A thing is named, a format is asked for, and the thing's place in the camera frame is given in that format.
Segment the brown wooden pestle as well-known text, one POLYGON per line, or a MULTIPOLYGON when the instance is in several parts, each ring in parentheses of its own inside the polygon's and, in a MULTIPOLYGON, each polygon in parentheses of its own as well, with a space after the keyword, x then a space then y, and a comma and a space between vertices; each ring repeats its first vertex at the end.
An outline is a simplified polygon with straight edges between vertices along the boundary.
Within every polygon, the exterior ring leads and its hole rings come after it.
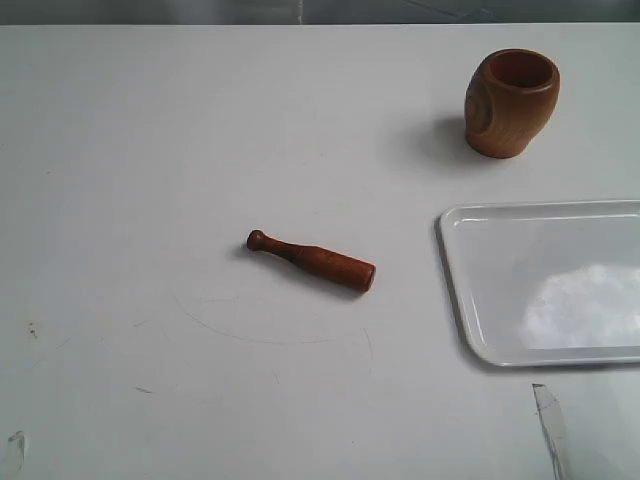
POLYGON ((265 252, 288 261, 305 272, 360 293, 368 292, 376 266, 318 246, 287 243, 253 230, 248 235, 249 250, 265 252))

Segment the brown wooden mortar cup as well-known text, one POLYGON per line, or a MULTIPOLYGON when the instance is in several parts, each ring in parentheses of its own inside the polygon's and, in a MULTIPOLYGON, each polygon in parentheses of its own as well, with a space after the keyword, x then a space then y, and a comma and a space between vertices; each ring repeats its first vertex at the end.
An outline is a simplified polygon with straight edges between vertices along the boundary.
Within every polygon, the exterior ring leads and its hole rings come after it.
POLYGON ((559 92, 559 70, 546 56, 526 49, 491 53, 466 90, 467 143, 491 158, 521 154, 549 121, 559 92))

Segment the white plastic tray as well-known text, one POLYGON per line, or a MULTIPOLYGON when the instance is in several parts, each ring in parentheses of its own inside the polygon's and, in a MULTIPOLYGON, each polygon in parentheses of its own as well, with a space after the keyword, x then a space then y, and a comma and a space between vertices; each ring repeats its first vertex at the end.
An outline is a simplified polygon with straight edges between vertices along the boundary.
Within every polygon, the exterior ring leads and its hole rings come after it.
POLYGON ((459 328, 480 360, 638 363, 638 201, 458 206, 436 229, 459 328))

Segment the clear tape strip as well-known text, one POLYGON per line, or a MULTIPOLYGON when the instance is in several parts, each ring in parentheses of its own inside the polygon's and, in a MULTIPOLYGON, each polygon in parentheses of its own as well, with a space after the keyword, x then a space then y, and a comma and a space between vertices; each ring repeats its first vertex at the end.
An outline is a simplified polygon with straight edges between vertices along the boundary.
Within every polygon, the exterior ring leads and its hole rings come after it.
POLYGON ((543 437, 551 458, 554 478, 568 480, 571 478, 566 426, 559 401, 544 384, 533 384, 533 395, 536 403, 543 437))

